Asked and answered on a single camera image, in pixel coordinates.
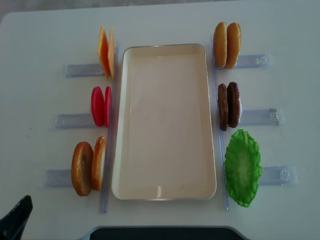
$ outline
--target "tray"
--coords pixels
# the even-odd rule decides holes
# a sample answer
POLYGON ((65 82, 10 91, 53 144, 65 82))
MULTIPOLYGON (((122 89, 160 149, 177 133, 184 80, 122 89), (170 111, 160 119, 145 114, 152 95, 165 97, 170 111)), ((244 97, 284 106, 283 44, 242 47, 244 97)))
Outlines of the tray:
POLYGON ((127 49, 113 194, 120 200, 210 199, 216 188, 204 47, 127 49))

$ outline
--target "tomato slice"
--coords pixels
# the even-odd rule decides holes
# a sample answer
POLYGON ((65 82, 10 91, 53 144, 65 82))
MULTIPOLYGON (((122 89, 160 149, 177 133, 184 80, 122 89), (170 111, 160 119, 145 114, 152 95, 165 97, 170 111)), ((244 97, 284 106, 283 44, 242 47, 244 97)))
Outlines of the tomato slice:
POLYGON ((107 86, 105 89, 105 102, 104 102, 104 125, 109 128, 110 114, 111 114, 112 93, 111 87, 107 86))
POLYGON ((102 127, 104 125, 104 95, 99 86, 96 86, 91 95, 91 112, 95 125, 102 127))

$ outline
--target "white table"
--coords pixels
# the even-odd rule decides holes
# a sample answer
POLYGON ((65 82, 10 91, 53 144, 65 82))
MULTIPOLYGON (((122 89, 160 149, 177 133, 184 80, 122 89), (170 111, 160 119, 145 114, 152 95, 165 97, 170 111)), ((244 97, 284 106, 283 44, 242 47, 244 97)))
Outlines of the white table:
MULTIPOLYGON (((320 168, 320 3, 213 2, 11 13, 0 25, 0 216, 24 195, 33 211, 24 239, 78 239, 103 226, 227 226, 249 239, 317 239, 320 168), (241 24, 241 54, 269 52, 269 69, 231 70, 244 109, 281 107, 278 127, 246 127, 259 142, 263 166, 295 164, 296 187, 260 187, 249 208, 225 211, 221 163, 211 200, 137 202, 72 188, 43 189, 41 173, 69 169, 75 145, 95 143, 101 129, 51 130, 53 114, 89 113, 91 90, 103 77, 65 79, 63 64, 99 62, 100 26, 114 28, 122 52, 131 46, 200 43, 210 60, 210 36, 226 21, 241 24)), ((225 146, 234 130, 224 135, 225 146)))

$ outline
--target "orange cheese slice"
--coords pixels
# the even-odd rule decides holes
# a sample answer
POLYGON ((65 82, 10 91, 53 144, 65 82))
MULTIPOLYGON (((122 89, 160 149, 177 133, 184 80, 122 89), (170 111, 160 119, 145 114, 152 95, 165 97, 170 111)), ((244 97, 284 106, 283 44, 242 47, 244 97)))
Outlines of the orange cheese slice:
POLYGON ((105 28, 101 26, 98 44, 98 55, 102 64, 106 79, 109 80, 110 67, 109 67, 109 54, 108 54, 108 39, 105 32, 105 28))
POLYGON ((110 73, 112 79, 114 79, 115 75, 115 56, 116 56, 116 44, 115 44, 115 37, 114 37, 114 28, 111 27, 110 29, 110 44, 108 48, 108 62, 110 67, 110 73))

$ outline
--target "clear plastic stand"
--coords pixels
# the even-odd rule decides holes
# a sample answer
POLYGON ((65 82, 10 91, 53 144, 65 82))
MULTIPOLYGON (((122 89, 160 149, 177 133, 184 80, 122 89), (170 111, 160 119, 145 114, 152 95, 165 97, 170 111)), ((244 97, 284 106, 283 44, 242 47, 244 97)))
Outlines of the clear plastic stand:
POLYGON ((58 114, 53 117, 56 129, 90 129, 96 126, 92 114, 58 114))
MULTIPOLYGON (((45 188, 72 188, 71 170, 47 170, 44 175, 45 188)), ((298 183, 293 164, 264 167, 259 180, 261 186, 288 186, 298 183)))
POLYGON ((109 193, 112 181, 112 159, 115 158, 116 142, 117 142, 117 127, 119 119, 120 106, 120 90, 122 77, 122 58, 120 56, 121 47, 116 43, 115 48, 115 64, 114 64, 114 79, 112 84, 112 102, 110 110, 110 126, 108 129, 107 144, 106 144, 106 162, 103 171, 103 184, 100 199, 100 213, 107 213, 109 203, 109 193))
MULTIPOLYGON (((240 55, 236 61, 234 69, 247 69, 247 68, 267 68, 270 67, 270 55, 269 54, 257 54, 257 55, 240 55)), ((215 69, 223 70, 225 67, 218 67, 214 65, 215 69)))
MULTIPOLYGON (((217 67, 214 61, 213 36, 210 38, 212 62, 211 69, 213 96, 215 103, 215 112, 218 112, 218 80, 216 70, 224 68, 217 67)), ((271 65, 269 54, 258 55, 240 55, 235 68, 267 68, 271 65)), ((223 131, 219 127, 219 114, 215 114, 216 132, 218 135, 218 152, 221 161, 221 183, 223 194, 225 196, 225 209, 230 209, 229 195, 226 189, 226 172, 225 172, 225 147, 223 141, 223 131)), ((285 116, 282 109, 265 109, 265 110, 244 110, 242 112, 239 125, 240 126, 277 126, 285 123, 285 116)), ((261 186, 288 186, 298 183, 296 168, 294 165, 264 167, 259 184, 261 186)))
MULTIPOLYGON (((104 128, 95 125, 91 114, 58 114, 53 117, 56 129, 84 129, 104 128)), ((285 123, 282 109, 270 108, 266 110, 244 110, 239 126, 279 125, 285 123)))
POLYGON ((69 64, 65 69, 66 78, 96 77, 105 76, 103 67, 100 64, 69 64))
POLYGON ((281 108, 270 108, 266 110, 244 110, 239 121, 239 126, 275 126, 284 123, 284 111, 281 108))

